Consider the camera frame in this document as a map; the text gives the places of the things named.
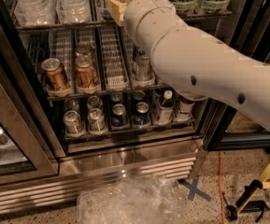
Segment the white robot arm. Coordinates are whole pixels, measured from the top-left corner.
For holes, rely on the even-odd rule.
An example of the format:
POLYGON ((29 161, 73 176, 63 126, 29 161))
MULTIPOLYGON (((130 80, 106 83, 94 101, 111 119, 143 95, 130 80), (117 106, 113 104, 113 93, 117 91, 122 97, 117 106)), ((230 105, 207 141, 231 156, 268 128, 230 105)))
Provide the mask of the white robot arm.
POLYGON ((185 23, 168 0, 105 0, 113 20, 145 51, 155 74, 183 95, 221 101, 270 132, 270 65, 185 23))

